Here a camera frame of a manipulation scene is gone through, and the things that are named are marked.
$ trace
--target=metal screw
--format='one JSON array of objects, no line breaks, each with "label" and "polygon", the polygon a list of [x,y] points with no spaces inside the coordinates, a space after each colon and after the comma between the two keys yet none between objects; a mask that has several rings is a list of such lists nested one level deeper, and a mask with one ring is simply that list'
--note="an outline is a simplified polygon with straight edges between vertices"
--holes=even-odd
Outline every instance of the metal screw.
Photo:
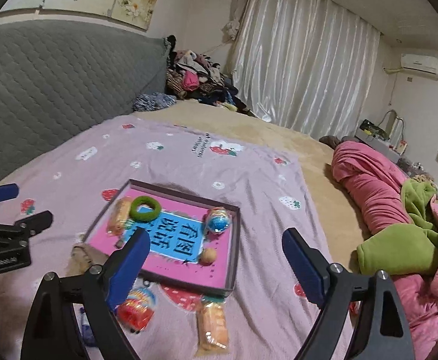
[{"label": "metal screw", "polygon": [[383,271],[383,270],[378,271],[377,275],[378,275],[379,279],[382,279],[382,280],[386,280],[389,277],[388,273],[386,271]]},{"label": "metal screw", "polygon": [[102,272],[102,265],[96,264],[90,267],[89,272],[93,275],[98,275]]},{"label": "metal screw", "polygon": [[45,275],[44,275],[44,280],[46,280],[46,281],[51,281],[53,278],[55,278],[56,277],[56,274],[54,273],[54,272],[47,272]]},{"label": "metal screw", "polygon": [[340,274],[340,273],[344,270],[344,268],[342,267],[342,265],[341,265],[341,264],[338,264],[337,262],[332,263],[332,264],[329,266],[329,268],[331,268],[331,270],[332,270],[333,272],[337,273],[337,274]]}]

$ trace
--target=pile of clothes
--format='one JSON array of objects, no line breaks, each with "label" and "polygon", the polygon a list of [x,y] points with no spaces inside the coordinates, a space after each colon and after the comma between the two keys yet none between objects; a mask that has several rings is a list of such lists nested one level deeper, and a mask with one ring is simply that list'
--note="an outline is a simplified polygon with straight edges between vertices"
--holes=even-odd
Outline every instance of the pile of clothes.
[{"label": "pile of clothes", "polygon": [[220,64],[207,55],[191,50],[175,51],[176,38],[167,38],[171,44],[167,70],[168,95],[180,99],[197,99],[200,103],[225,107],[246,114],[249,110],[236,95],[239,92],[221,72]]}]

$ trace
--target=blue gripper pad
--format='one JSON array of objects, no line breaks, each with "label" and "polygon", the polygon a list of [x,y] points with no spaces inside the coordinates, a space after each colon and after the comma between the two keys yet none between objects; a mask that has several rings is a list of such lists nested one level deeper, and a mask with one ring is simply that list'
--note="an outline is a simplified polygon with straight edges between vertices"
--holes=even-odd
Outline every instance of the blue gripper pad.
[{"label": "blue gripper pad", "polygon": [[319,250],[309,247],[295,228],[289,228],[282,234],[282,251],[307,300],[322,308],[329,290],[327,260]]},{"label": "blue gripper pad", "polygon": [[15,199],[19,195],[17,184],[0,185],[0,202]]},{"label": "blue gripper pad", "polygon": [[109,269],[112,271],[110,277],[105,275],[105,280],[109,283],[105,301],[111,311],[126,300],[149,254],[150,247],[151,240],[148,232],[139,227],[125,246],[113,252],[104,264],[106,271]]}]

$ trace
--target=small orange ball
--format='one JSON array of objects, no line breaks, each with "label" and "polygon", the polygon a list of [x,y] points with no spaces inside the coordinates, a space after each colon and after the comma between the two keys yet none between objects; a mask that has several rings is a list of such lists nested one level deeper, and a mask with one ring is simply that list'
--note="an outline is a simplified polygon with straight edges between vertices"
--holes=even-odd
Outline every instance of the small orange ball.
[{"label": "small orange ball", "polygon": [[209,266],[210,264],[216,261],[216,258],[217,258],[216,250],[211,247],[205,247],[202,250],[201,255],[199,256],[199,261],[204,266]]}]

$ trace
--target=beige bed sheet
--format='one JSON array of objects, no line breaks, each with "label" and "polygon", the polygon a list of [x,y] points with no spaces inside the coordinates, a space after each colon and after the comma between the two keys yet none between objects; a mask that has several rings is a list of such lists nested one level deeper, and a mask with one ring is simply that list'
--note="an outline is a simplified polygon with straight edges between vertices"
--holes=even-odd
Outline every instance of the beige bed sheet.
[{"label": "beige bed sheet", "polygon": [[331,173],[333,150],[307,135],[229,110],[184,100],[170,108],[136,112],[137,117],[176,124],[227,138],[295,152],[312,195],[331,256],[358,272],[356,247],[368,230],[361,212]]}]

